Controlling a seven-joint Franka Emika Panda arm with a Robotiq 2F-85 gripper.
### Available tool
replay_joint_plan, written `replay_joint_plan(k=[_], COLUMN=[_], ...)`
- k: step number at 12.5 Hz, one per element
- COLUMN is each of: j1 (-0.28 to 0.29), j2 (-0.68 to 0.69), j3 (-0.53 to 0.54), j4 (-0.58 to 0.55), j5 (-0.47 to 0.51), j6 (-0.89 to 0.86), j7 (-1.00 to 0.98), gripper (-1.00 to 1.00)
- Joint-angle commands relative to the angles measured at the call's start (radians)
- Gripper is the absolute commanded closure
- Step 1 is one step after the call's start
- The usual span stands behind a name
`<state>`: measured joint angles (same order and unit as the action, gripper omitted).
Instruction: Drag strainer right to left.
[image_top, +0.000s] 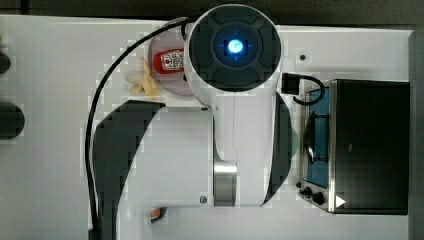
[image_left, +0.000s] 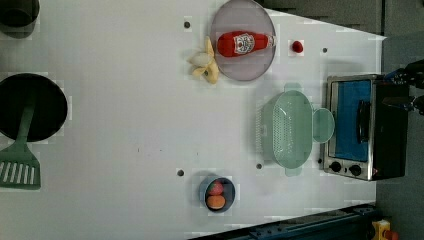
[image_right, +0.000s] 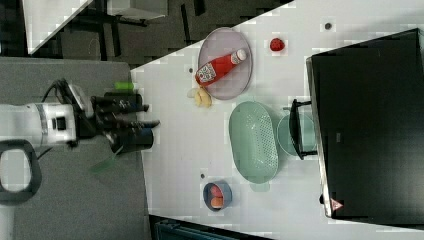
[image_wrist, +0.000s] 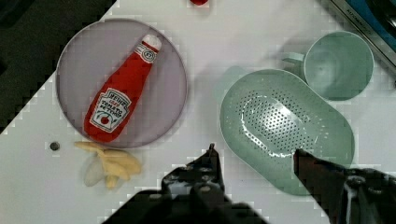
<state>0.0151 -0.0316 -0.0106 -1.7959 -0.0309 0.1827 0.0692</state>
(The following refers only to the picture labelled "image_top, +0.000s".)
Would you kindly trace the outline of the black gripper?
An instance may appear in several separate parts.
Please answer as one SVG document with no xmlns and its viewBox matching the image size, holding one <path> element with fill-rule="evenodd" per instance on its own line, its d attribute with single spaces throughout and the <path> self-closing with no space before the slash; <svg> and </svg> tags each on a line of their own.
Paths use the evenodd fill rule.
<svg viewBox="0 0 424 240">
<path fill-rule="evenodd" d="M 284 73 L 282 75 L 281 92 L 284 94 L 298 95 L 300 77 L 297 74 Z"/>
</svg>

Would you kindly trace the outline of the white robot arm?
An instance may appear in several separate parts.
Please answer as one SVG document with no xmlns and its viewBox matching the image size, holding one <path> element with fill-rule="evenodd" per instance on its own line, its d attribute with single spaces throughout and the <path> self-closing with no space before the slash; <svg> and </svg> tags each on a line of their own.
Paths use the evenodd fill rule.
<svg viewBox="0 0 424 240">
<path fill-rule="evenodd" d="M 294 132 L 272 21 L 210 9 L 187 33 L 184 70 L 194 106 L 128 100 L 97 125 L 90 240 L 153 240 L 155 209 L 259 207 L 286 180 Z"/>
</svg>

